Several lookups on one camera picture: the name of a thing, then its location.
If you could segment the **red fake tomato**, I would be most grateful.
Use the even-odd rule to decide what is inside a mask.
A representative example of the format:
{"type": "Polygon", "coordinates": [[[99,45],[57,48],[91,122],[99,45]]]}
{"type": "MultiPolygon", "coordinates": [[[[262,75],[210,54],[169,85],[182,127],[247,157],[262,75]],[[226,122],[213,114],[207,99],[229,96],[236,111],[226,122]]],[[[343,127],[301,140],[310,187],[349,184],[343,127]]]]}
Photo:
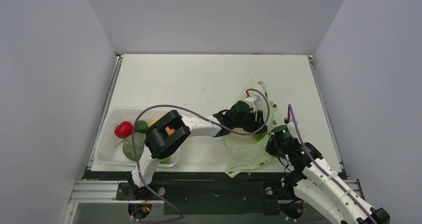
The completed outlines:
{"type": "Polygon", "coordinates": [[[133,124],[125,120],[115,127],[114,134],[118,138],[125,139],[132,134],[132,130],[133,124]]]}

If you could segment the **dark green fake lime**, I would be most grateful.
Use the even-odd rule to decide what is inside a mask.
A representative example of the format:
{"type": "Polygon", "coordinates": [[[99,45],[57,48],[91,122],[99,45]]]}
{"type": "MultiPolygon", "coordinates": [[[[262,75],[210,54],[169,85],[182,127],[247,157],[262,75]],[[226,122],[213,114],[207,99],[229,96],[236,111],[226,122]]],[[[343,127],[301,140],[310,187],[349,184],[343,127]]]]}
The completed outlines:
{"type": "Polygon", "coordinates": [[[138,132],[138,133],[145,133],[147,131],[147,129],[149,128],[149,125],[146,121],[144,120],[138,120],[135,124],[134,124],[134,131],[138,132]]]}

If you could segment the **orange fake peach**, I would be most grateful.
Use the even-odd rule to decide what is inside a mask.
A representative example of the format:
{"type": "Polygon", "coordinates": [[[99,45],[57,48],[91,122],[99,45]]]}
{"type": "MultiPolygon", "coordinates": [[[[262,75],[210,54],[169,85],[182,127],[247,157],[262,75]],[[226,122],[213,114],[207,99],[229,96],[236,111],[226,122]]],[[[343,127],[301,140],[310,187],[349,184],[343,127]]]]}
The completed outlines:
{"type": "Polygon", "coordinates": [[[175,132],[175,130],[170,127],[166,127],[165,130],[169,136],[175,132]]]}

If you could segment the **pale green plastic bag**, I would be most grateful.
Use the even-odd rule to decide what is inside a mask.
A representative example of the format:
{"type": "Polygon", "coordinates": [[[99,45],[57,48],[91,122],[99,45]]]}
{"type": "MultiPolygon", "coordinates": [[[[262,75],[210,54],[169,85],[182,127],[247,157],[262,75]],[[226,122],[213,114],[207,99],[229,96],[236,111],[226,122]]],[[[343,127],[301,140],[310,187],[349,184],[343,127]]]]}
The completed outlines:
{"type": "MultiPolygon", "coordinates": [[[[264,114],[269,114],[267,122],[268,130],[282,124],[282,114],[279,112],[274,101],[269,99],[267,87],[264,82],[254,78],[245,87],[245,89],[257,89],[268,99],[270,109],[267,109],[266,103],[261,101],[258,109],[263,110],[264,114]]],[[[252,135],[241,136],[237,134],[229,134],[225,137],[225,145],[227,150],[227,163],[225,174],[230,178],[235,177],[241,172],[250,172],[258,170],[272,161],[272,156],[265,151],[265,146],[269,136],[259,142],[256,142],[252,135]]]]}

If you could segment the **small green fake fruit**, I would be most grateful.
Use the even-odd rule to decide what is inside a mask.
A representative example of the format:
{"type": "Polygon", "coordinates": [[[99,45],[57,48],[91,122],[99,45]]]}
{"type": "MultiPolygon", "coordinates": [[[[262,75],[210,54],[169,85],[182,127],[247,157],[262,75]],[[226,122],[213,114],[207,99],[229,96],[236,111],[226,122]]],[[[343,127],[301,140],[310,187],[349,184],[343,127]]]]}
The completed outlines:
{"type": "Polygon", "coordinates": [[[160,161],[160,164],[168,164],[170,162],[170,157],[164,158],[160,161]]]}

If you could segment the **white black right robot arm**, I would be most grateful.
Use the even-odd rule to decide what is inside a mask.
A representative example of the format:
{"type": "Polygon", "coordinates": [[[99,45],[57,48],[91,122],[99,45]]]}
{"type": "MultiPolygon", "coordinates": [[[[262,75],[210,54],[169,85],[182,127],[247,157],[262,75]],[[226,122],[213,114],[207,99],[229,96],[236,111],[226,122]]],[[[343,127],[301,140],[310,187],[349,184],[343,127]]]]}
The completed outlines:
{"type": "Polygon", "coordinates": [[[281,179],[281,192],[299,198],[333,224],[388,224],[390,215],[362,199],[310,143],[293,137],[286,125],[271,130],[266,151],[286,158],[293,170],[281,179]]]}

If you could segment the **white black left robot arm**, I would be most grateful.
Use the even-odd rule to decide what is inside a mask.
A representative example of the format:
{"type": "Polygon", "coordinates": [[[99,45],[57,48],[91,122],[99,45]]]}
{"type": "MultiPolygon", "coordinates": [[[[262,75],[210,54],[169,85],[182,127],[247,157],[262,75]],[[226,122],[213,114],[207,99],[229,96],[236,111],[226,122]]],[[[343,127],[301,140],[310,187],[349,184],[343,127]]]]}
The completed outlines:
{"type": "Polygon", "coordinates": [[[257,98],[248,97],[237,101],[230,109],[221,110],[210,116],[203,116],[186,109],[191,116],[179,114],[181,107],[170,105],[170,111],[164,114],[143,133],[137,150],[137,133],[130,135],[131,148],[136,166],[127,179],[129,193],[136,199],[143,199],[148,194],[149,184],[162,159],[174,154],[189,137],[222,137],[230,133],[242,135],[261,134],[267,131],[271,106],[266,104],[266,111],[257,108],[257,98]]]}

